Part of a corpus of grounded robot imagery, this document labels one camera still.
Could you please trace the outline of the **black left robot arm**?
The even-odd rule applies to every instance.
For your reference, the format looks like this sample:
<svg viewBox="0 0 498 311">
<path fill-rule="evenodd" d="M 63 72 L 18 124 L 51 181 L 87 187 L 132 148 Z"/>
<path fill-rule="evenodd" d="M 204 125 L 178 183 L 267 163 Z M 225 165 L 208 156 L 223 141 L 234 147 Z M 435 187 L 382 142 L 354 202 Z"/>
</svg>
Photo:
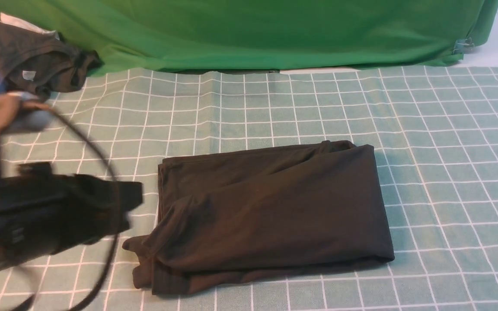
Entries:
<svg viewBox="0 0 498 311">
<path fill-rule="evenodd" d="M 49 162 L 20 165 L 18 173 L 0 179 L 0 270 L 111 236 L 117 203 L 125 232 L 129 212 L 144 203 L 138 181 L 56 175 Z"/>
</svg>

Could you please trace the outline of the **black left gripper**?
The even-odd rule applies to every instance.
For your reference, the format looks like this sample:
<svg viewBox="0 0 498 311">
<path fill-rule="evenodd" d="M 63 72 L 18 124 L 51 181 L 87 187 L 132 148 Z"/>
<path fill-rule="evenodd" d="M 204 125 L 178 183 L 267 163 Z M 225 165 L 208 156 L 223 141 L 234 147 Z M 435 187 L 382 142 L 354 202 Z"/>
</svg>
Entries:
<svg viewBox="0 0 498 311">
<path fill-rule="evenodd" d="M 130 212 L 144 203 L 144 185 L 138 181 L 56 175 L 49 162 L 20 165 L 18 173 L 19 185 L 26 186 L 25 221 L 50 244 L 43 255 L 130 230 Z"/>
</svg>

